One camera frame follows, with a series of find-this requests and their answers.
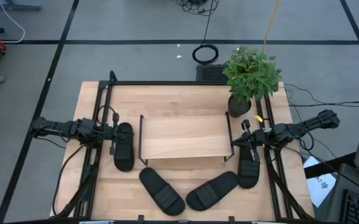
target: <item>green leaves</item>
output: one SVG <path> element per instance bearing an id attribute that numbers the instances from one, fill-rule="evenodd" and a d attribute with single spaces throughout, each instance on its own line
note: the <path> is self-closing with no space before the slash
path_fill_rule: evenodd
<path id="1" fill-rule="evenodd" d="M 279 75 L 281 70 L 277 70 L 272 62 L 274 59 L 275 56 L 268 58 L 258 50 L 247 51 L 245 46 L 234 50 L 223 71 L 229 78 L 227 84 L 231 86 L 231 95 L 237 100 L 249 101 L 253 97 L 260 100 L 264 95 L 278 91 L 282 77 Z"/>

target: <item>black slipper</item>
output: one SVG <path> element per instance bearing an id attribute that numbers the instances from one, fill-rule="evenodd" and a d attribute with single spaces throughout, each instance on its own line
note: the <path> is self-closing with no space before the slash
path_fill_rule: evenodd
<path id="1" fill-rule="evenodd" d="M 118 125 L 115 145 L 114 164 L 123 172 L 131 171 L 134 167 L 134 137 L 129 123 Z"/>
<path id="2" fill-rule="evenodd" d="M 157 206 L 167 215 L 176 216 L 185 210 L 185 202 L 154 169 L 143 169 L 139 174 L 143 186 Z"/>
<path id="3" fill-rule="evenodd" d="M 196 211 L 207 210 L 219 202 L 236 186 L 236 174 L 232 171 L 224 172 L 218 177 L 192 190 L 186 196 L 186 203 L 190 208 Z"/>
<path id="4" fill-rule="evenodd" d="M 258 152 L 253 152 L 254 160 L 250 149 L 240 148 L 237 178 L 239 186 L 243 189 L 250 189 L 258 183 L 260 161 Z"/>

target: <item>yellow cable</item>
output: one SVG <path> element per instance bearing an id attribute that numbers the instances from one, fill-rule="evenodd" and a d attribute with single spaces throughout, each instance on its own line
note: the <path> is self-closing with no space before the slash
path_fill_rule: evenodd
<path id="1" fill-rule="evenodd" d="M 277 9 L 279 8 L 279 5 L 280 5 L 280 0 L 277 0 L 276 6 L 274 7 L 274 10 L 273 10 L 271 22 L 269 23 L 268 30 L 266 31 L 266 35 L 265 35 L 265 39 L 264 39 L 264 47 L 262 48 L 262 53 L 265 52 L 266 40 L 268 39 L 268 34 L 269 34 L 269 31 L 270 31 L 271 28 L 272 28 L 274 16 L 276 15 L 276 12 L 277 12 Z"/>

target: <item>white paper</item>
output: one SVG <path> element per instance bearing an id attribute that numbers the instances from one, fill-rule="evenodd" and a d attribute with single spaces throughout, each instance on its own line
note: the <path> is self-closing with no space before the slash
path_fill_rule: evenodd
<path id="1" fill-rule="evenodd" d="M 304 168 L 316 165 L 318 163 L 318 160 L 316 160 L 313 156 L 310 156 L 304 162 Z M 335 178 L 331 174 L 324 174 L 320 177 L 308 179 L 307 183 L 312 203 L 316 207 L 319 207 L 323 200 L 330 193 L 331 189 L 333 189 L 335 185 Z"/>

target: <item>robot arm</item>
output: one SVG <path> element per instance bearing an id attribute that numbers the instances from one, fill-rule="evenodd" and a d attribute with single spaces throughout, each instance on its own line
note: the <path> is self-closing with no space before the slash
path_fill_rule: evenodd
<path id="1" fill-rule="evenodd" d="M 318 128 L 337 128 L 340 120 L 332 110 L 324 110 L 316 117 L 297 124 L 277 124 L 266 133 L 265 145 L 283 147 L 294 139 L 300 139 L 305 134 Z"/>
<path id="2" fill-rule="evenodd" d="M 253 146 L 283 147 L 294 139 L 300 139 L 306 133 L 318 128 L 336 128 L 340 124 L 337 114 L 332 110 L 323 110 L 316 117 L 297 124 L 276 124 L 271 129 L 259 129 L 252 134 L 249 121 L 244 120 L 241 126 L 244 133 L 233 141 L 233 145 L 252 148 Z"/>
<path id="3" fill-rule="evenodd" d="M 30 135 L 33 138 L 53 135 L 76 139 L 80 144 L 94 148 L 99 146 L 100 140 L 114 141 L 118 134 L 122 134 L 117 131 L 118 120 L 117 113 L 113 114 L 113 126 L 108 126 L 107 124 L 97 126 L 95 121 L 86 118 L 64 123 L 37 118 L 32 123 Z"/>

